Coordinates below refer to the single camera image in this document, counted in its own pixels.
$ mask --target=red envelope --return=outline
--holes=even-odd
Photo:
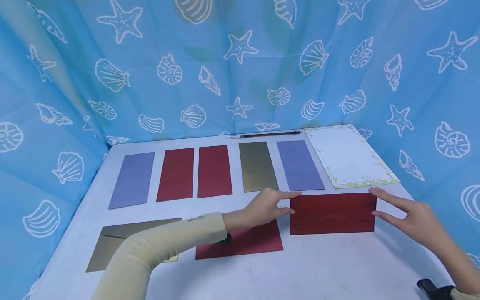
[[[290,235],[372,232],[377,197],[370,193],[299,196],[290,200]]]
[[[196,248],[195,259],[282,251],[283,244],[276,220],[257,227],[231,232],[227,245],[206,244]]]

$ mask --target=hand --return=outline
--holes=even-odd
[[[378,187],[370,188],[369,192],[407,213],[404,219],[380,211],[372,212],[374,216],[378,216],[397,227],[412,240],[430,249],[430,251],[437,253],[441,245],[450,241],[448,233],[428,204],[393,196]]]
[[[242,228],[255,227],[266,224],[286,214],[294,214],[289,207],[278,208],[281,199],[290,199],[300,196],[301,192],[281,192],[266,188],[243,209],[223,214],[225,227],[228,232]]]

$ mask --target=black object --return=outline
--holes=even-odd
[[[232,235],[229,233],[229,234],[227,234],[227,238],[225,238],[224,240],[219,241],[217,244],[220,244],[220,245],[228,245],[228,244],[230,244],[230,242],[232,242]]]
[[[286,134],[300,134],[300,133],[301,133],[301,131],[241,134],[241,135],[232,135],[232,136],[230,136],[230,138],[231,139],[244,139],[246,137],[255,137],[255,136],[286,135]]]
[[[422,279],[417,282],[417,287],[421,289],[429,300],[453,300],[450,293],[454,286],[437,288],[430,279]]]

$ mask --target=dark red envelope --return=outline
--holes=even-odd
[[[227,245],[206,244],[196,248],[195,259],[282,251],[283,244],[276,220],[257,227],[231,232]]]
[[[290,235],[372,232],[377,197],[370,193],[299,196],[290,200]]]
[[[197,198],[231,195],[232,179],[228,147],[200,147],[198,152]]]
[[[156,201],[192,198],[193,148],[165,151]]]

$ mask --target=stationery paper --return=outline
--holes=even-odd
[[[304,130],[336,189],[400,182],[352,124]]]
[[[228,147],[200,147],[197,198],[232,194]]]
[[[165,151],[156,201],[192,198],[193,148]]]
[[[126,155],[108,209],[147,202],[155,152]]]
[[[196,248],[195,259],[282,251],[282,239],[276,220],[257,227],[231,232],[227,245],[206,244]]]
[[[98,241],[96,242],[95,249],[93,250],[92,257],[90,258],[90,262],[88,263],[86,272],[105,270],[117,249],[129,236],[140,231],[180,220],[181,218],[175,218],[103,227],[102,231],[100,232],[100,237],[98,237]],[[177,260],[178,256],[173,256],[169,260],[165,261],[165,263],[175,262]]]
[[[277,142],[276,144],[291,191],[325,189],[305,141]]]
[[[243,191],[278,190],[267,142],[240,143],[239,149]]]
[[[299,196],[290,200],[290,235],[371,232],[377,197],[370,193]]]

